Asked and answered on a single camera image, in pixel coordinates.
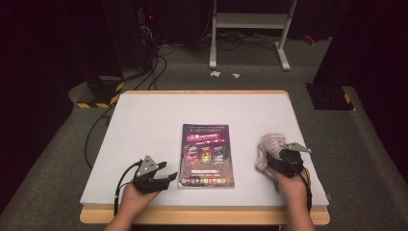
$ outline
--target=gray floor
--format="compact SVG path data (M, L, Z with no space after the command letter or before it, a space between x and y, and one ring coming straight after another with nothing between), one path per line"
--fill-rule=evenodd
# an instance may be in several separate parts
M166 58L167 67L157 89L286 90L304 140L313 150L312 160L319 179L333 197L328 207L331 221L318 230L408 230L408 187L376 136L357 92L344 88L355 111L316 111L304 87L313 81L329 43L325 40L311 46L300 40L288 40L285 51L290 72L282 71L271 42L244 43L233 51L218 49L219 77L210 76L209 48L196 50L178 45L166 55L173 47L165 47L160 53ZM234 46L230 42L219 45ZM156 75L163 68L164 62L160 60ZM125 89L133 89L141 80L126 82ZM140 90L145 90L150 81L141 85ZM76 87L67 97L75 102L83 87L84 84ZM105 225L81 223L79 199L90 174L84 158L85 140L92 124L104 112L105 109L73 106L70 117L1 215L0 230L103 229ZM106 130L103 119L91 133L88 153L92 163ZM139 229L160 230L148 226Z

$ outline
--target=magazine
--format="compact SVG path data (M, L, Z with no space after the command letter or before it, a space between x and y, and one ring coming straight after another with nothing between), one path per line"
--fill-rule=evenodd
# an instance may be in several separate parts
M179 187L234 188L228 125L183 124Z

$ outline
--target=white rack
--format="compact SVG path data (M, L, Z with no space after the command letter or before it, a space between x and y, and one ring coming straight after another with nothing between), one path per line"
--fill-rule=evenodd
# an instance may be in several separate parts
M291 67L283 46L291 26L296 2L297 0L292 0L288 13L217 13L217 0L214 0L210 68L216 69L217 67L217 28L257 28L282 30L281 38L275 42L275 47L282 68L289 71Z

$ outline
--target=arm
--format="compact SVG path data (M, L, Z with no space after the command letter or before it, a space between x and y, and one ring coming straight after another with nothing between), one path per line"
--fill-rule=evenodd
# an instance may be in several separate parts
M303 170L302 175L306 179L306 171ZM279 189L285 196L288 205L289 231L312 231L315 226L312 223L309 212L307 210L307 195L303 181L299 176L288 178L277 171L274 175L279 182Z
M111 220L105 231L130 230L132 222L160 192L143 194L138 192L132 184L125 186L119 211Z

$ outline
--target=wooden table edge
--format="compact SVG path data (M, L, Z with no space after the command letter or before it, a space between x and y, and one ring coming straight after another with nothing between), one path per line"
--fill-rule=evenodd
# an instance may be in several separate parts
M114 217L112 206L84 205L82 223L109 223ZM326 206L311 210L314 225L330 222ZM185 225L280 225L288 223L285 207L149 207L135 220L135 224Z
M285 90L127 90L123 94L286 94Z

